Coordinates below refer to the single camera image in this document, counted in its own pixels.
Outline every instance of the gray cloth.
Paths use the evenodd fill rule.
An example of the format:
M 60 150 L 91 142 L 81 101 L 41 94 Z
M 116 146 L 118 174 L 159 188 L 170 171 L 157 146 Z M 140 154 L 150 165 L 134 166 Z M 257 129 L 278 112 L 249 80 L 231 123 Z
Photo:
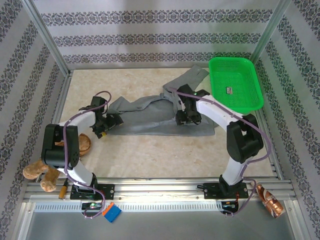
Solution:
M 170 88 L 178 89 L 189 84 L 192 90 L 209 73 L 199 66 L 193 66 L 183 75 L 163 85 L 163 93 L 146 96 L 134 102 L 119 97 L 108 108 L 109 114 L 120 114 L 123 124 L 108 131 L 110 135 L 167 135 L 167 136 L 211 136 L 215 134 L 215 123 L 205 116 L 199 125 L 178 126 L 176 113 L 181 109 L 179 97 Z

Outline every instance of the cable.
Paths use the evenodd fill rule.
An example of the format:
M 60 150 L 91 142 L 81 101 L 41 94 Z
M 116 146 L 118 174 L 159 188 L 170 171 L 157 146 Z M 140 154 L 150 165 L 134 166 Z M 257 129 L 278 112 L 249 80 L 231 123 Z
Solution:
M 212 101 L 212 100 L 209 100 L 209 99 L 206 99 L 204 97 L 200 97 L 200 96 L 197 96 L 197 95 L 192 95 L 192 94 L 187 94 L 187 93 L 183 93 L 183 92 L 179 92 L 177 91 L 177 89 L 173 88 L 173 87 L 170 87 L 170 89 L 175 92 L 176 94 L 178 95 L 181 95 L 181 96 L 185 96 L 185 97 L 189 97 L 189 98 L 194 98 L 194 99 L 199 99 L 199 100 L 202 100 L 204 102 L 207 102 L 207 103 L 210 103 L 210 104 L 213 104 L 215 106 L 217 106 L 218 108 L 220 108 L 221 110 L 223 110 L 224 112 L 226 112 L 227 114 L 229 114 L 231 117 L 237 119 L 237 120 L 240 120 L 242 122 L 244 122 L 245 124 L 249 125 L 250 127 L 252 127 L 254 130 L 256 130 L 258 133 L 261 134 L 261 136 L 263 136 L 263 138 L 265 139 L 267 145 L 268 145 L 268 148 L 267 148 L 267 152 L 266 154 L 263 156 L 263 157 L 260 157 L 258 159 L 254 159 L 254 160 L 250 160 L 248 161 L 243 169 L 241 170 L 240 172 L 240 177 L 243 179 L 243 180 L 247 180 L 247 181 L 253 181 L 254 182 L 254 186 L 253 186 L 253 190 L 250 194 L 250 196 L 248 197 L 248 199 L 244 202 L 244 204 L 239 208 L 239 210 L 233 214 L 227 214 L 226 213 L 226 216 L 234 216 L 234 215 L 237 215 L 238 213 L 240 213 L 248 204 L 248 202 L 250 201 L 250 199 L 252 198 L 253 194 L 255 193 L 256 191 L 256 187 L 257 187 L 257 182 L 256 180 L 252 179 L 252 178 L 247 178 L 247 177 L 243 177 L 244 175 L 244 172 L 245 170 L 247 169 L 248 165 L 249 164 L 252 164 L 252 163 L 256 163 L 256 162 L 259 162 L 259 161 L 262 161 L 264 159 L 266 159 L 270 154 L 271 154 L 271 141 L 270 139 L 268 138 L 267 134 L 263 131 L 261 131 L 261 129 L 259 129 L 258 127 L 256 127 L 255 125 L 253 125 L 251 122 L 248 122 L 247 120 L 241 118 L 241 117 L 238 117 L 237 115 L 233 114 L 231 111 L 229 111 L 228 109 L 226 109 L 223 105 L 219 104 L 217 101 Z
M 79 181 L 73 179 L 73 178 L 68 174 L 67 126 L 69 125 L 69 123 L 71 123 L 72 120 L 74 120 L 75 118 L 79 117 L 79 116 L 82 115 L 82 114 L 86 114 L 86 113 L 88 113 L 88 112 L 95 111 L 95 110 L 98 110 L 98 109 L 100 109 L 100 108 L 104 108 L 104 107 L 111 101 L 112 95 L 111 95 L 111 93 L 108 92 L 108 91 L 100 91 L 100 92 L 98 92 L 98 93 L 97 93 L 96 95 L 94 95 L 94 96 L 97 96 L 97 95 L 99 95 L 99 94 L 101 94 L 101 93 L 108 93 L 108 94 L 109 94 L 109 99 L 106 100 L 105 103 L 102 104 L 102 105 L 100 105 L 100 106 L 97 106 L 97 107 L 94 107 L 94 108 L 91 108 L 91 109 L 88 109 L 88 110 L 79 112 L 79 113 L 77 113 L 76 115 L 72 116 L 68 121 L 65 122 L 65 124 L 64 124 L 64 126 L 63 126 L 63 131 L 62 131 L 62 134 L 63 134 L 63 142 L 64 142 L 64 169 L 63 169 L 64 174 L 66 175 L 66 177 L 67 177 L 70 181 L 72 181 L 72 182 L 74 182 L 74 183 L 76 183 L 76 184 L 78 184 L 78 185 L 80 185 L 80 186 L 82 186 L 82 187 L 88 188 L 88 189 L 92 190 L 93 192 L 97 192 L 97 193 L 99 193 L 99 194 L 102 196 L 101 209 L 100 209 L 100 211 L 98 211 L 95 215 L 93 215 L 93 216 L 91 216 L 91 217 L 88 217 L 88 216 L 86 215 L 86 211 L 84 211 L 84 213 L 83 213 L 84 217 L 85 217 L 85 218 L 90 218 L 90 219 L 93 219 L 93 218 L 99 216 L 99 215 L 103 212 L 103 210 L 104 210 L 104 208 L 105 208 L 105 204 L 106 204 L 106 199 L 105 199 L 105 195 L 104 195 L 101 191 L 99 191 L 98 189 L 96 189 L 96 188 L 94 188 L 94 187 L 91 187 L 91 186 L 88 186 L 88 185 L 85 185 L 85 184 L 83 184 L 82 182 L 79 182 Z

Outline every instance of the beige table surface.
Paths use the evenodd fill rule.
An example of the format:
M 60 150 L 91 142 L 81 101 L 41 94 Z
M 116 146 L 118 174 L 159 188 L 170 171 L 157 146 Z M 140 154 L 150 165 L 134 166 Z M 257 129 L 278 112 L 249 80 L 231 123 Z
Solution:
M 75 70 L 64 105 L 61 122 L 90 104 L 99 91 L 108 90 L 112 100 L 123 96 L 133 102 L 158 95 L 162 85 L 189 68 Z M 207 76 L 198 89 L 210 90 Z M 98 139 L 88 128 L 92 142 L 82 163 L 97 177 L 218 177 L 227 166 L 226 133 L 221 127 L 214 136 L 116 136 Z M 265 148 L 258 156 L 264 155 Z M 273 176 L 268 159 L 249 165 L 245 176 Z

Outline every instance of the green tray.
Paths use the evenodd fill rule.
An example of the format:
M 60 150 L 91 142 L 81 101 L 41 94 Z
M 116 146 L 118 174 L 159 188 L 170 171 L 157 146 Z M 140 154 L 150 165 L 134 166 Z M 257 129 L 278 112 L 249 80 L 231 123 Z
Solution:
M 228 108 L 248 114 L 264 105 L 254 64 L 242 57 L 214 57 L 209 61 L 213 97 Z

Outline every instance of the brown teddy bear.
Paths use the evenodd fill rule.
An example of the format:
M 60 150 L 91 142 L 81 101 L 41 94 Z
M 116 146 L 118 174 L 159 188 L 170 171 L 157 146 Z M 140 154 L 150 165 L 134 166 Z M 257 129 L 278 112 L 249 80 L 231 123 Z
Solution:
M 63 146 L 64 142 L 56 142 L 55 145 L 57 146 Z M 81 133 L 79 136 L 79 155 L 82 157 L 86 153 L 89 152 L 91 148 L 91 141 L 90 138 Z M 44 171 L 46 171 L 43 179 L 40 182 L 40 185 L 42 189 L 45 192 L 52 192 L 56 189 L 56 182 L 60 175 L 60 172 L 52 167 L 49 167 L 48 165 L 44 164 L 41 160 L 41 158 L 34 162 L 29 164 L 23 169 L 23 176 L 26 179 L 34 180 L 37 177 L 39 177 L 40 174 L 42 174 Z

